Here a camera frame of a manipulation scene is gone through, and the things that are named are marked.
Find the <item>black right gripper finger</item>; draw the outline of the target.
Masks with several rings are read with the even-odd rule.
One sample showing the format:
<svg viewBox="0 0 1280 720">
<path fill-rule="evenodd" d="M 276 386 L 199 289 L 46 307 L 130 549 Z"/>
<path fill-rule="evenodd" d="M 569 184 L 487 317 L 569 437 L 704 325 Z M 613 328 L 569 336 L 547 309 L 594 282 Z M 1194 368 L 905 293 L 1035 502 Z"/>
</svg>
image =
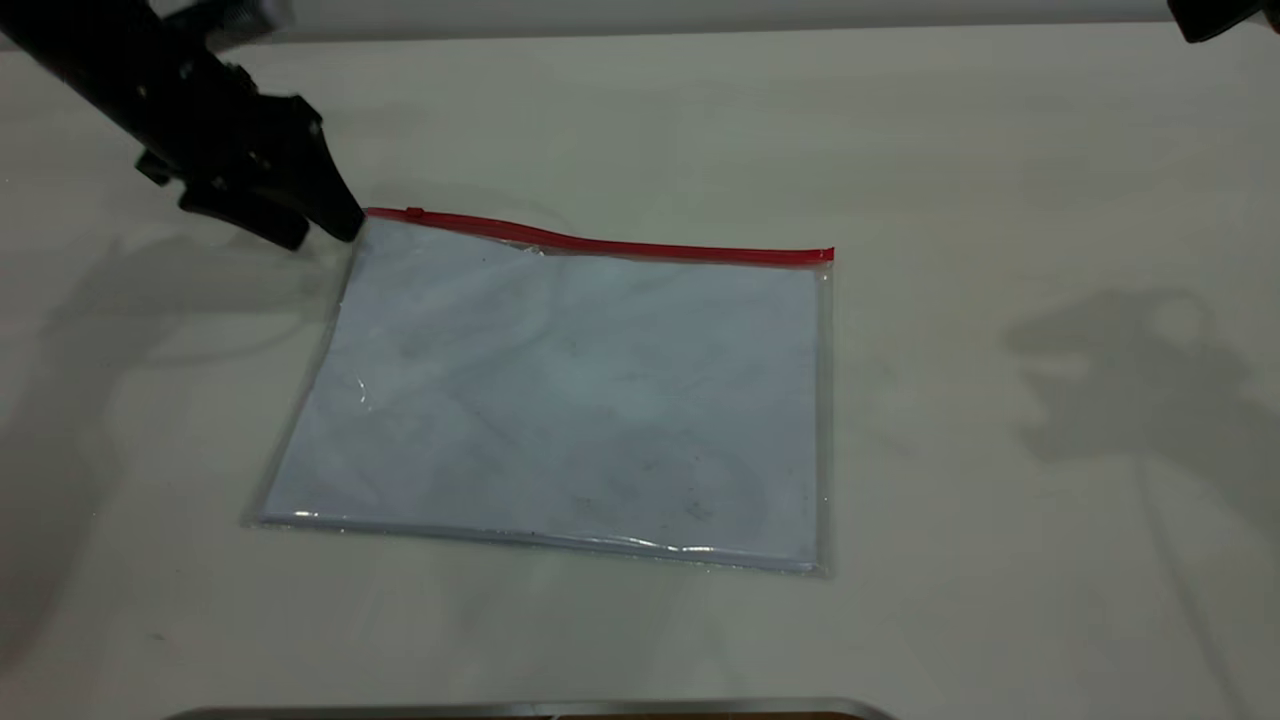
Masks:
<svg viewBox="0 0 1280 720">
<path fill-rule="evenodd" d="M 1169 0 L 1174 22 L 1189 44 L 1203 44 L 1247 22 L 1271 28 L 1271 1 Z"/>
</svg>

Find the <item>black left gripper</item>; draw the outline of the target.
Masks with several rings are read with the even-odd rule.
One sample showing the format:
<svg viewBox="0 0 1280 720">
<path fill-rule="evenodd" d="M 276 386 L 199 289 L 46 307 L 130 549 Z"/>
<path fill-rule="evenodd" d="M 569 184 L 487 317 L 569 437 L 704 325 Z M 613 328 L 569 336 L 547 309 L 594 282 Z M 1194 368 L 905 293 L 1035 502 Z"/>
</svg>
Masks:
<svg viewBox="0 0 1280 720">
<path fill-rule="evenodd" d="M 333 160 L 319 113 L 300 95 L 260 92 L 247 72 L 211 55 L 142 65 L 134 137 L 143 149 L 134 164 L 140 173 L 159 186 L 191 182 L 180 196 L 183 211 L 291 252 L 303 245 L 307 219 L 344 243 L 364 225 L 365 211 Z"/>
</svg>

